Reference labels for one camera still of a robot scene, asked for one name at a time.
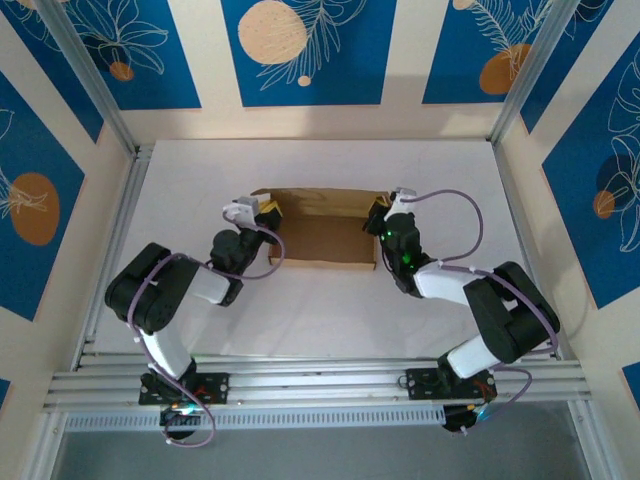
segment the brown cardboard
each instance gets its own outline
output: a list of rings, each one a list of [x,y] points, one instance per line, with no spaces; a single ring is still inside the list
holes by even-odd
[[[331,188],[261,189],[282,211],[278,234],[286,246],[283,266],[373,270],[376,238],[362,231],[369,209],[385,192]],[[280,247],[269,249],[277,261]]]

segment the beige circle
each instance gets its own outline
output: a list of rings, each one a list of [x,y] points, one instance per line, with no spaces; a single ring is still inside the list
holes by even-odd
[[[33,0],[16,0],[20,5],[24,5],[25,7],[35,10],[36,6],[33,4]],[[69,0],[58,0],[58,3],[66,3]]]
[[[456,10],[466,10],[471,5],[476,3],[476,0],[452,0],[453,8]]]
[[[263,0],[251,7],[238,23],[240,45],[263,65],[293,60],[307,45],[307,29],[298,14],[283,2]]]

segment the cardboard flap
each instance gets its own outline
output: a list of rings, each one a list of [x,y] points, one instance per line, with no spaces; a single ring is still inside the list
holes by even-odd
[[[251,195],[270,194],[282,209],[284,217],[322,215],[366,218],[376,197],[386,192],[335,188],[262,188]]]

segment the white table surface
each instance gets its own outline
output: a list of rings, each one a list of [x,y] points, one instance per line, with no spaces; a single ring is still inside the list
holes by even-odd
[[[222,206],[261,187],[329,187],[426,193],[457,188],[485,217],[480,249],[462,261],[492,268],[522,262],[493,150],[483,141],[180,140],[158,142],[118,271],[149,242],[206,260],[228,224]],[[423,249],[443,258],[468,250],[477,220],[465,200],[441,196],[416,210]],[[268,269],[266,248],[247,273]],[[189,300],[175,318],[193,353],[303,357],[439,356],[477,334],[468,308],[403,295],[375,271],[281,268],[246,282],[228,308]],[[124,323],[104,308],[95,351],[137,353]]]

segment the black bracket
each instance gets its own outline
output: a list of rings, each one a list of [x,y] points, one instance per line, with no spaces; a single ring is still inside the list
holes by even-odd
[[[488,403],[498,395],[495,379],[488,370],[462,380],[453,387],[443,383],[437,368],[411,368],[405,374],[410,400],[482,399],[483,403]]]
[[[194,373],[191,382],[192,387],[190,390],[205,405],[227,404],[227,395],[229,393],[228,373]],[[175,408],[192,403],[184,396],[174,400]],[[138,405],[167,405],[168,403],[166,389],[154,388],[148,382],[147,385],[143,382],[140,387]]]

